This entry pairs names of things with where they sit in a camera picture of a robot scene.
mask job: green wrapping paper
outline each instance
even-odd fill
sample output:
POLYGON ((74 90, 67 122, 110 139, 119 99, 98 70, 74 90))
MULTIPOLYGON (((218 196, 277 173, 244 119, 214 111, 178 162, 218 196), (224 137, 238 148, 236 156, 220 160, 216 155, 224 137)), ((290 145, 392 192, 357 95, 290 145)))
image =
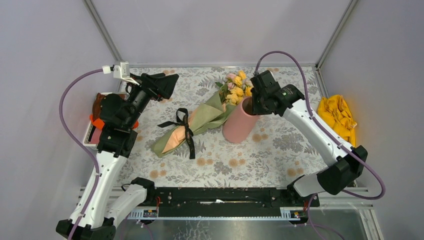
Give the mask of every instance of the green wrapping paper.
MULTIPOLYGON (((191 121, 189 120, 189 128, 195 136, 203 133, 208 129, 217 128, 224 124, 231 112, 236 108, 235 105, 226 104, 224 109, 219 93, 220 91, 215 92, 212 97, 210 97, 205 103, 200 104, 196 108, 196 110, 193 111, 193 117, 191 121)), ((175 132, 175 130, 179 127, 181 126, 176 126, 172 130, 168 131, 151 146, 153 152, 158 157, 161 158, 173 152, 181 144, 184 144, 184 132, 182 136, 178 138, 178 141, 170 141, 170 138, 175 139, 177 137, 177 133, 175 132), (169 142, 173 142, 171 146, 176 146, 173 148, 169 148, 169 142)))

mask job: pink vase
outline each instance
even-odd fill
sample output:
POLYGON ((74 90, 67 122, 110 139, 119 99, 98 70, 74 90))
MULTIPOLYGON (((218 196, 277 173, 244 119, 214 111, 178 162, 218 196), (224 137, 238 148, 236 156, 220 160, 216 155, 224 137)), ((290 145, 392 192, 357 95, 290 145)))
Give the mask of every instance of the pink vase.
POLYGON ((222 134, 228 141, 234 144, 239 144, 251 133, 259 119, 259 115, 250 115, 247 113, 250 112, 251 109, 252 97, 246 97, 232 111, 231 115, 222 127, 222 134))

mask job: table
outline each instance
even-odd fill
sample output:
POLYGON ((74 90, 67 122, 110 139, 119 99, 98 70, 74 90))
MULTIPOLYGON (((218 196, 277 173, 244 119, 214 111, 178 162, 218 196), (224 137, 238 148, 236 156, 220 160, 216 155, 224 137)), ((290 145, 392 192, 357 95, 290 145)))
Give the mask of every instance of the table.
MULTIPOLYGON (((297 67, 261 67, 270 70, 281 86, 293 84, 304 93, 297 67)), ((312 67, 302 68, 315 110, 321 100, 312 67)), ((218 90, 228 73, 243 70, 253 76, 253 67, 175 67, 131 68, 131 73, 179 74, 172 98, 150 101, 139 118, 139 133, 132 153, 115 185, 127 184, 136 177, 154 181, 157 187, 285 187, 303 174, 311 174, 326 165, 302 133, 277 115, 261 116, 240 144, 225 140, 222 126, 193 137, 196 159, 189 159, 187 144, 165 157, 157 157, 150 146, 167 131, 157 125, 175 121, 178 108, 190 113, 218 90)))

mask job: cable connector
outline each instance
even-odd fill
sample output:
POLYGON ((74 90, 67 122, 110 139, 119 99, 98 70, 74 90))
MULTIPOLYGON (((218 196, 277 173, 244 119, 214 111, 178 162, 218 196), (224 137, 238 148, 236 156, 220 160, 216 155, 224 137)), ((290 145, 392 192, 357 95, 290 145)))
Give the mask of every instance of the cable connector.
POLYGON ((110 74, 112 72, 111 66, 108 66, 108 65, 102 66, 101 69, 103 69, 103 74, 110 74))

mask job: gray floor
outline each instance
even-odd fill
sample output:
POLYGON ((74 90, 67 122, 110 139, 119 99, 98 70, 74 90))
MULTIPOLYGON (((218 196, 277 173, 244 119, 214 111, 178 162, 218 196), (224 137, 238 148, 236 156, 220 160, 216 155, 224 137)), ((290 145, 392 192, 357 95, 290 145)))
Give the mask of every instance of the gray floor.
MULTIPOLYGON (((314 210, 312 220, 339 231, 346 240, 365 240, 366 233, 359 213, 355 210, 314 210)), ((125 224, 125 234, 120 238, 119 226, 115 239, 149 240, 149 232, 135 221, 125 224)), ((287 221, 185 221, 162 220, 148 225, 155 240, 319 240, 320 237, 310 227, 293 227, 287 221)), ((319 230, 327 240, 339 240, 335 233, 319 230)))

